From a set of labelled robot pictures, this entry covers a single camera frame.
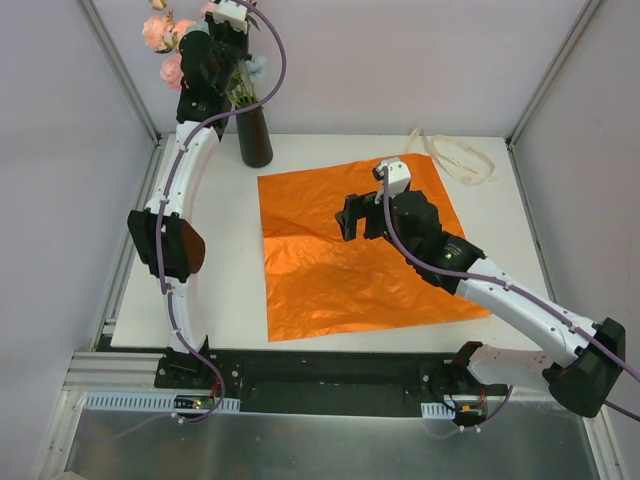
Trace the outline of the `pink and blue flower bouquet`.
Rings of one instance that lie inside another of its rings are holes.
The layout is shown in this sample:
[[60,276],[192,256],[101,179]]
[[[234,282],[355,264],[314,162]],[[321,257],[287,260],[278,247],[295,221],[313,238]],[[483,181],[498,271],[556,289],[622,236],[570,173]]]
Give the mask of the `pink and blue flower bouquet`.
[[235,109],[248,107],[258,102],[256,84],[266,71],[264,56],[251,56],[240,62],[228,84],[226,94]]

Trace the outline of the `small pink rose stem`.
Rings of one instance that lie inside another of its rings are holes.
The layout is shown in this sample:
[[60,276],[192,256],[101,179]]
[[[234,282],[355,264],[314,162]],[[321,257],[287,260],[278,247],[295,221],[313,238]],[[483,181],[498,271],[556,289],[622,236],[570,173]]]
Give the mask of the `small pink rose stem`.
[[181,68],[182,57],[179,53],[172,53],[161,64],[160,78],[172,91],[181,89],[183,71]]

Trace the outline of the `dark orange tissue paper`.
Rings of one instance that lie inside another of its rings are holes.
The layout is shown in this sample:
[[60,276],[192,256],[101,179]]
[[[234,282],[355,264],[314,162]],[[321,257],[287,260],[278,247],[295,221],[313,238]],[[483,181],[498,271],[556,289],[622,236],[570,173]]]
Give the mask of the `dark orange tissue paper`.
[[450,323],[488,310],[429,285],[382,238],[343,240],[349,194],[376,193],[378,160],[257,180],[271,342]]

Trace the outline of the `cream lace ribbon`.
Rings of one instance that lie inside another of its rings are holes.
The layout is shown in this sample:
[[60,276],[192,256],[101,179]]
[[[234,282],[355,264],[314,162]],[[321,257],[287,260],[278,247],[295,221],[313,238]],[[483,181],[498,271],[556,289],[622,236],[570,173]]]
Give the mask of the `cream lace ribbon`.
[[465,187],[498,181],[492,159],[465,141],[447,135],[428,135],[423,127],[416,127],[410,133],[403,153],[416,153],[418,150]]

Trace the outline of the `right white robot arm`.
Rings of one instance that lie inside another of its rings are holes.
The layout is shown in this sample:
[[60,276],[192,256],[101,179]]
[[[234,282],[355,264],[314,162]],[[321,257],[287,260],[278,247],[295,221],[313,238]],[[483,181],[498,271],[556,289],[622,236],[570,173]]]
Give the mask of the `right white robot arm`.
[[535,351],[469,341],[454,356],[452,387],[473,394],[505,385],[548,392],[561,406],[595,417],[625,370],[626,331],[611,318],[595,322],[515,281],[477,246],[450,233],[439,212],[411,187],[409,166],[395,157],[373,170],[380,188],[346,196],[335,219],[345,241],[365,222],[368,240],[383,238],[426,283],[476,303],[525,335]]

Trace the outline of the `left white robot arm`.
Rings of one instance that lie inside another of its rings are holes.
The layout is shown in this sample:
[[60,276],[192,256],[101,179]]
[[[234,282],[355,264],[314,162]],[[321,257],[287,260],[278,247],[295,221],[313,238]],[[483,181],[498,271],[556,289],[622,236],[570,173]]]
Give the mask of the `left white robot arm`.
[[178,42],[182,71],[175,141],[156,191],[127,218],[140,260],[165,296],[172,354],[188,355],[176,375],[188,388],[204,387],[210,363],[198,355],[207,342],[197,311],[196,275],[205,242],[191,224],[204,168],[219,145],[233,110],[226,91],[233,71],[248,54],[247,9],[218,1],[201,23]]

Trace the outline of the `black conical vase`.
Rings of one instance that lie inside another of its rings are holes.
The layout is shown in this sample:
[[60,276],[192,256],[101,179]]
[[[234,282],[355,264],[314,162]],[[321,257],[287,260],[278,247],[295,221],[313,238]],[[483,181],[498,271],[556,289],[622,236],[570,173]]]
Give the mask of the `black conical vase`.
[[245,165],[263,168],[273,159],[273,150],[262,107],[236,116],[241,158]]

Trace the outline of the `left aluminium frame post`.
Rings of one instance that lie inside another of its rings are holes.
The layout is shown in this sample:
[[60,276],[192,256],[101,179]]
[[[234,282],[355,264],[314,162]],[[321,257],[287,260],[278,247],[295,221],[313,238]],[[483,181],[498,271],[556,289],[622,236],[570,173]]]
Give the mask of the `left aluminium frame post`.
[[154,144],[158,144],[161,140],[161,134],[155,127],[151,115],[147,107],[144,105],[139,90],[134,84],[133,79],[95,3],[91,0],[76,0],[75,4],[79,8],[89,29],[96,39],[137,120],[150,140]]

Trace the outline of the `aluminium frame post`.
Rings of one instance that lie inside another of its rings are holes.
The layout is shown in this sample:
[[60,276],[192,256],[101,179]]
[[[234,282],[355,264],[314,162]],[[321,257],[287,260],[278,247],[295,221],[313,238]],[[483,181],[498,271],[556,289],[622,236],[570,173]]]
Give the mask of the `aluminium frame post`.
[[144,105],[139,90],[134,84],[133,79],[95,3],[91,0],[76,0],[75,4],[79,8],[89,29],[96,39],[137,120],[150,140],[154,144],[158,144],[161,140],[161,134],[155,127],[151,115],[147,107]]
[[561,42],[557,52],[537,84],[522,114],[519,116],[511,133],[505,137],[506,146],[512,151],[523,135],[534,114],[542,105],[555,81],[559,78],[574,50],[581,42],[596,15],[605,4],[604,0],[588,0],[582,6],[578,16]]

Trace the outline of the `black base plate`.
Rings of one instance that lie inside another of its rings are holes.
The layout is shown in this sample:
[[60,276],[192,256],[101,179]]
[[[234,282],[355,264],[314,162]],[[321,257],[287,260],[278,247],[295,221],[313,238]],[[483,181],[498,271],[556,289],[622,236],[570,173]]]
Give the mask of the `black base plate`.
[[205,390],[239,401],[243,413],[417,417],[424,403],[454,396],[501,397],[503,385],[481,386],[439,353],[209,350],[165,352],[154,385]]

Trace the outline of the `right aluminium frame post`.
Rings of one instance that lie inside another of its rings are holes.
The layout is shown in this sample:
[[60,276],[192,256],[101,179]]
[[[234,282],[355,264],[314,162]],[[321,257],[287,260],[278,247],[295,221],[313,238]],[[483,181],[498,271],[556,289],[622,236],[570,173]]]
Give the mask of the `right aluminium frame post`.
[[534,114],[542,105],[555,81],[559,78],[574,50],[581,42],[596,15],[605,4],[604,0],[588,0],[582,6],[578,16],[561,42],[557,52],[537,84],[522,114],[519,116],[511,133],[505,137],[506,146],[512,151],[523,135]]

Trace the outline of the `front aluminium rail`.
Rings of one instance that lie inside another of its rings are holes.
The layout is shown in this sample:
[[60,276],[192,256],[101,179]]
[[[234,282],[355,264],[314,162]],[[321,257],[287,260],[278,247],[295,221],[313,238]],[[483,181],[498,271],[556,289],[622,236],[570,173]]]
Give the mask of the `front aluminium rail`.
[[429,401],[477,394],[481,384],[448,354],[213,350],[187,355],[85,352],[73,356],[65,383],[89,388],[208,391],[220,375],[232,398],[250,403],[328,404],[344,400]]

